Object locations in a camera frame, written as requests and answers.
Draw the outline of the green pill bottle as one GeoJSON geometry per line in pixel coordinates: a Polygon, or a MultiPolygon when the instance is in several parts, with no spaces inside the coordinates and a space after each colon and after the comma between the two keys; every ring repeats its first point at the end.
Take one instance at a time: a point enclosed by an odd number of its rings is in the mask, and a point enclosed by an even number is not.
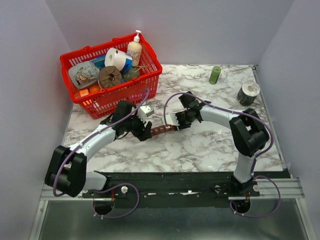
{"type": "Polygon", "coordinates": [[[221,68],[219,66],[214,66],[209,77],[209,83],[215,85],[218,82],[220,74],[221,68]]]}

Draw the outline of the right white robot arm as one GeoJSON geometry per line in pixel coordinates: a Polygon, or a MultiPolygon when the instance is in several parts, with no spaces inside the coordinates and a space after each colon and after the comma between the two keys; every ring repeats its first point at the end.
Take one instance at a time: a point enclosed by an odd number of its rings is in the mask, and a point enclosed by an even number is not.
{"type": "Polygon", "coordinates": [[[182,94],[179,101],[184,111],[170,117],[176,129],[190,128],[194,121],[212,122],[230,129],[233,143],[238,150],[238,159],[230,180],[230,191],[241,196],[253,181],[253,169],[258,153],[264,149],[270,135],[256,111],[234,111],[200,102],[190,91],[182,94]]]}

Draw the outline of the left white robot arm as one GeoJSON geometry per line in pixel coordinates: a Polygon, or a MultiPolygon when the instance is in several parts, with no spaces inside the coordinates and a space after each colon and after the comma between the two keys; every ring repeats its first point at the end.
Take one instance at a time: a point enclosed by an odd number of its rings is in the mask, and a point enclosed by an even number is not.
{"type": "Polygon", "coordinates": [[[99,197],[110,194],[108,177],[99,171],[87,171],[87,163],[104,146],[126,133],[140,141],[152,137],[152,123],[147,117],[154,113],[149,105],[135,105],[121,100],[115,112],[102,120],[98,127],[83,140],[69,147],[59,145],[53,151],[44,183],[53,188],[54,195],[76,197],[83,190],[93,190],[99,197]]]}

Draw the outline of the brown weekly pill organizer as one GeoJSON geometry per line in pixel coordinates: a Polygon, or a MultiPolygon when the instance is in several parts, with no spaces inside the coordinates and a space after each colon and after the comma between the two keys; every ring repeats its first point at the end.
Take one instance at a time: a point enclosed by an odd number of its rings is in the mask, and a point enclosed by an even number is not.
{"type": "Polygon", "coordinates": [[[176,126],[173,126],[173,125],[160,125],[157,127],[153,127],[150,130],[150,132],[152,136],[157,136],[160,134],[164,134],[164,133],[176,131],[176,130],[177,130],[176,126]]]}

